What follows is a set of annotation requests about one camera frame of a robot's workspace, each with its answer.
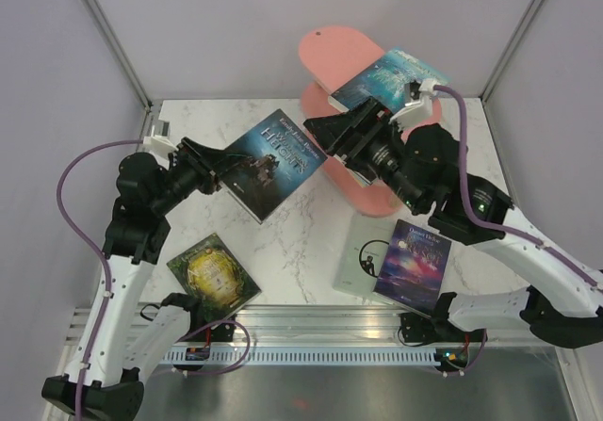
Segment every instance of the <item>book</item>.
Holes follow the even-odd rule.
[[[168,262],[185,292],[201,299],[207,322],[232,316],[261,290],[217,234]]]
[[[451,242],[398,220],[374,292],[430,316],[437,302]]]
[[[364,299],[380,300],[373,294],[377,275],[387,253],[396,222],[356,214],[351,219],[333,288]]]
[[[260,223],[327,159],[280,109],[226,151],[247,158],[221,176],[222,184]]]
[[[329,104],[340,112],[347,112],[373,96],[397,113],[405,105],[404,85],[428,78],[437,80],[440,85],[448,83],[443,74],[428,64],[394,48],[335,91],[329,97]]]

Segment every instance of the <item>white marble surface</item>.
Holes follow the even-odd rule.
[[[442,100],[443,126],[458,138],[458,107]],[[281,108],[293,121],[304,117],[297,100],[166,101],[160,119],[171,123],[171,140],[189,137],[223,148]],[[505,189],[481,102],[467,100],[468,169]],[[254,304],[370,304],[332,288],[353,208],[318,170],[272,216],[259,225],[226,191],[194,193],[168,215],[171,233],[141,300],[162,300],[182,291],[166,262],[211,233],[218,233],[262,288]],[[427,216],[402,208],[394,219],[426,227]],[[490,256],[453,244],[443,291],[489,294],[526,283]]]

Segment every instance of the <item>purple book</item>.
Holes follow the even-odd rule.
[[[430,316],[442,287],[450,245],[441,235],[398,220],[373,292]]]

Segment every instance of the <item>gold and green book cover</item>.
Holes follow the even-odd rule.
[[[168,262],[190,296],[204,304],[205,320],[233,315],[261,292],[217,234],[212,234]]]

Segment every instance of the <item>blue book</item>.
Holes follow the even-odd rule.
[[[220,179],[260,223],[327,159],[280,109],[234,141],[226,151],[243,154],[245,158]]]
[[[373,292],[424,316],[440,294],[451,242],[398,220]]]
[[[394,48],[335,91],[329,103],[339,111],[347,111],[373,96],[396,113],[404,108],[404,85],[429,78],[436,79],[440,85],[448,83],[448,79],[431,66]]]

